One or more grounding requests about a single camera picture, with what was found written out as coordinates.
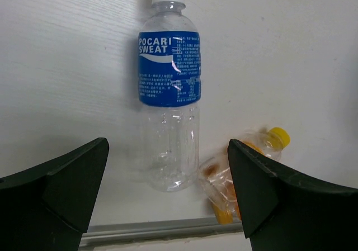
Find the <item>white surface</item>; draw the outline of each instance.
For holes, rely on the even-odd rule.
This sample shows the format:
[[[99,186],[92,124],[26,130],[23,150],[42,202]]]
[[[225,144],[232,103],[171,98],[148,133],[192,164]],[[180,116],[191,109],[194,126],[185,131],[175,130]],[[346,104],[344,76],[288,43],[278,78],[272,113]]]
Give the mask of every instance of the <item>white surface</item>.
[[[133,177],[136,37],[151,0],[0,0],[0,177],[98,136],[111,151],[92,225],[203,217],[195,187]],[[358,187],[358,0],[186,0],[202,41],[201,156],[282,126],[282,162]]]
[[[127,246],[96,248],[95,251],[251,251],[250,240],[243,234],[219,235],[207,238],[162,241]]]

